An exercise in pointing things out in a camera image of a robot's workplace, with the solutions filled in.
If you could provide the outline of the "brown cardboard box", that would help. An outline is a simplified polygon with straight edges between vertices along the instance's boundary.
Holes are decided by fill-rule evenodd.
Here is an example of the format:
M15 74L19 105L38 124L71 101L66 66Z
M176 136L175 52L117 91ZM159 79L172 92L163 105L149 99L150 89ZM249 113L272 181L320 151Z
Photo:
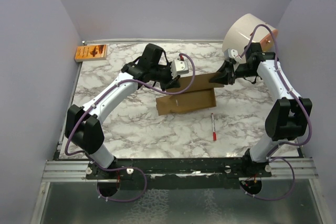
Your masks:
M210 83L209 80L215 75L215 73L196 75L193 84L186 92L157 98L158 115L182 114L215 107L215 89L224 86Z

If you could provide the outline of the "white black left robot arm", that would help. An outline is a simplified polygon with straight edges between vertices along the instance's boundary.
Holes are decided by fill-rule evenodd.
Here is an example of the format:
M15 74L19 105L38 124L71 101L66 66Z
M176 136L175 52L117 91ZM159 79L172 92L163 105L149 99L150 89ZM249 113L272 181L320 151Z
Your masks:
M97 96L82 106L71 105L67 111L65 137L66 146L71 143L80 148L92 161L98 164L98 173L104 179L115 175L115 156L104 144L102 124L111 112L128 96L142 86L154 89L149 83L159 83L159 93L178 88L181 75L189 72L185 56L161 64L167 59L165 50L155 44L147 44L142 55L126 63L112 82Z

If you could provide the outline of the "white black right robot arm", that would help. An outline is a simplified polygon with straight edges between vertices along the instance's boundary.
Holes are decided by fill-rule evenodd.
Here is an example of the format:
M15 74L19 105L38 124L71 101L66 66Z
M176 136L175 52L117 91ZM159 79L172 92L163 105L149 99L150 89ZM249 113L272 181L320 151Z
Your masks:
M308 119L312 102L290 85L282 73L276 53L264 52L257 42L246 49L245 62L242 62L237 50L226 49L224 62L210 82L232 85L239 78L260 77L272 96L274 104L265 120L265 133L242 158L242 173L246 177L254 177L279 147L295 145L294 140L305 134L311 126Z

